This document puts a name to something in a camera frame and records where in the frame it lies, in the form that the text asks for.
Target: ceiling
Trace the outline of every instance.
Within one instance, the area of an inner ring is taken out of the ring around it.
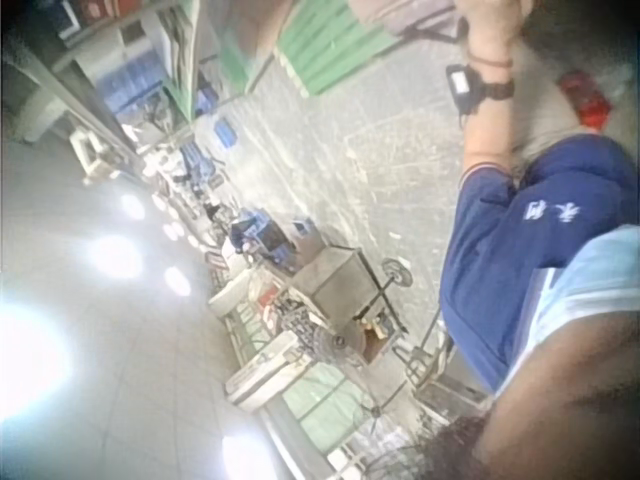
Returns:
[[[2,177],[2,309],[35,318],[68,367],[58,368],[48,394],[0,424],[2,478],[225,478],[222,438],[261,433],[223,397],[238,365],[206,308],[202,254],[163,233],[169,216],[124,175],[84,186],[57,137],[33,147],[3,142]],[[125,213],[123,195],[142,203],[143,220]],[[92,248],[108,235],[140,252],[138,276],[111,278],[96,267]],[[172,266],[189,280],[190,296],[167,286]],[[20,361],[5,368],[31,375]],[[46,357],[36,366],[51,375],[55,368]]]

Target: watch strap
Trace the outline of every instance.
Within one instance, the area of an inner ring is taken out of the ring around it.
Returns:
[[[485,83],[484,94],[486,98],[492,100],[508,100],[513,98],[515,94],[516,86],[512,80],[507,83]]]

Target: cart wheel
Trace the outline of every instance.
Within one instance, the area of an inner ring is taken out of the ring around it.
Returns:
[[[398,260],[385,258],[382,260],[382,271],[388,278],[392,278],[394,283],[401,287],[413,285],[413,276]]]

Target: blue t-shirt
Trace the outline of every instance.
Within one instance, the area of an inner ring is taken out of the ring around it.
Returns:
[[[495,168],[460,192],[440,302],[454,342],[497,391],[532,273],[564,268],[592,238],[638,224],[638,174],[612,140],[580,135],[547,151],[520,189]]]

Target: ceiling light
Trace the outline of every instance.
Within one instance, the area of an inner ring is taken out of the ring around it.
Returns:
[[[224,437],[222,457],[229,480],[277,480],[273,463],[264,444],[249,435]]]
[[[142,272],[142,258],[126,238],[112,235],[96,241],[91,248],[93,263],[114,278],[133,278]]]
[[[144,218],[144,207],[140,200],[133,195],[122,196],[122,208],[134,220],[142,220]]]
[[[58,388],[71,373],[57,335],[29,310],[0,308],[0,423]]]
[[[173,240],[175,242],[178,239],[178,234],[176,233],[176,231],[173,229],[171,225],[169,224],[164,225],[162,227],[162,230],[167,235],[167,237],[169,237],[170,240]]]
[[[187,297],[191,294],[191,285],[189,280],[182,274],[177,267],[167,268],[164,272],[164,280],[169,285],[169,288],[176,292],[181,297]]]
[[[178,234],[179,237],[184,237],[184,227],[180,222],[173,222],[171,224],[173,230]]]
[[[166,202],[162,198],[160,198],[157,193],[151,195],[151,200],[153,200],[153,204],[158,207],[158,210],[160,210],[161,212],[164,212],[167,209]]]

